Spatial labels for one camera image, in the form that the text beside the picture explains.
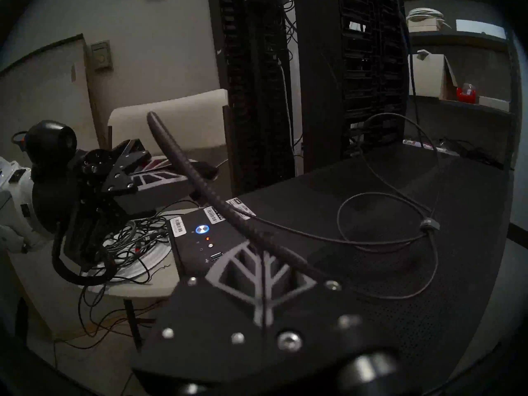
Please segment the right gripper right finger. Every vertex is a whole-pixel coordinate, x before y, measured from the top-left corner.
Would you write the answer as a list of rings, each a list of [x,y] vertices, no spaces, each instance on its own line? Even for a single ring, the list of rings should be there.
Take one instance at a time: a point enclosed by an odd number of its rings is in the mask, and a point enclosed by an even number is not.
[[[264,327],[270,327],[279,308],[317,282],[282,260],[264,252]]]

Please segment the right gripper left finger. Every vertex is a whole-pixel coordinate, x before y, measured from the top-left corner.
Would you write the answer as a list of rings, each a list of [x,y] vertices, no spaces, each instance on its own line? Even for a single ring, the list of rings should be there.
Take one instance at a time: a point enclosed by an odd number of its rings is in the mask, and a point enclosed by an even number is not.
[[[256,326],[264,326],[264,262],[261,253],[245,241],[214,260],[205,279],[249,308]]]

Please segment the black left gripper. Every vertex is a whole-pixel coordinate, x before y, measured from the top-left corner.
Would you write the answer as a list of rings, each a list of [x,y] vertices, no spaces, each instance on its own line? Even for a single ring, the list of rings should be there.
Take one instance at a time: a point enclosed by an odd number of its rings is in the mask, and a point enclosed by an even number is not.
[[[70,260],[102,260],[98,252],[110,232],[194,191],[180,166],[151,159],[139,139],[111,151],[84,152],[75,146],[73,140],[31,146],[39,220],[51,233],[64,231],[62,249]],[[218,176],[218,168],[205,161],[189,163],[204,179]]]

